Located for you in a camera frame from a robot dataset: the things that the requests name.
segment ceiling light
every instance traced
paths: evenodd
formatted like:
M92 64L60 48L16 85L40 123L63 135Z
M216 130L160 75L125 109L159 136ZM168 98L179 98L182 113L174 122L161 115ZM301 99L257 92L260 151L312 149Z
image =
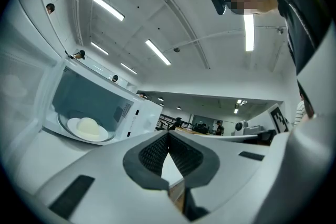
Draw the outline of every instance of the ceiling light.
M102 48L98 47L96 44L94 44L93 42L91 42L92 45L94 45L97 49L101 50L102 52L104 52L106 55L109 55L109 53L105 50L103 50Z
M96 66L94 66L94 67L96 67ZM102 69L100 69L99 67L96 67L96 68L98 68L99 70L103 71L103 70L102 70Z
M244 15L245 22L245 38L246 38L246 51L253 51L254 49L254 21L253 14Z
M128 70L130 70L130 71L133 72L134 74L138 74L138 73L136 73L135 71L133 71L132 69L130 69L128 66L124 65L123 63L121 63L121 65L122 65L123 67L126 67Z
M117 11L116 9L111 7L109 4L107 4L103 0L93 0L93 1L96 2L97 4L99 4L100 6L102 6L107 11L109 11L111 14L113 14L119 20L121 20L121 21L124 20L125 16L123 16L119 11Z
M159 56L161 58L162 61L164 61L164 63L167 65L167 66L170 66L171 63L168 61L167 58L165 58L165 56L159 51L158 48L156 48L156 46L153 44L152 41L150 40L147 40L146 41L146 44L153 50L153 52L156 53L157 56Z

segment ceiling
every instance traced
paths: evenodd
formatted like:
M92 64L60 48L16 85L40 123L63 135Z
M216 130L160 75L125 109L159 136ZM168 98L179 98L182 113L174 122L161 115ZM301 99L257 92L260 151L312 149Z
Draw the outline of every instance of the ceiling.
M167 93L167 92L146 92L148 100L156 104L164 104L164 107L170 109L177 109L180 106L183 111L191 114L204 113L208 115L208 112L213 112L217 115L235 115L235 105L237 104L236 98L223 98L223 97L206 97L201 95L180 94L180 93ZM251 119L272 105L279 103L279 101L273 100L256 100L256 99L244 99L247 103L239 106L238 114L244 119Z
M120 11L121 22L92 5L91 41L109 52L108 61L123 62L148 76L165 68L245 68L280 72L290 55L285 21L276 12L255 15L255 49L245 51L244 19L227 10L218 16L211 0L104 0ZM153 43L172 63L166 66L145 44ZM179 47L176 53L173 48Z

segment black grille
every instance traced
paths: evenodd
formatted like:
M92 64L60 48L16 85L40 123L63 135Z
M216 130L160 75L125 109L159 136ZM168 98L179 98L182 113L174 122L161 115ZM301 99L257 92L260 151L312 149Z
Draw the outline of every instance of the black grille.
M125 107L124 107L124 109L123 109L123 111L122 111L122 114L121 114L124 118L126 118L126 116L127 116L128 112L130 111L131 107L132 107L131 104L128 104L128 103L127 103L127 104L125 105Z
M161 176L163 162L168 154L168 135L164 135L139 153L141 164L151 172Z
M169 138L169 153L177 169L185 177L200 166L203 154L173 135L170 135Z

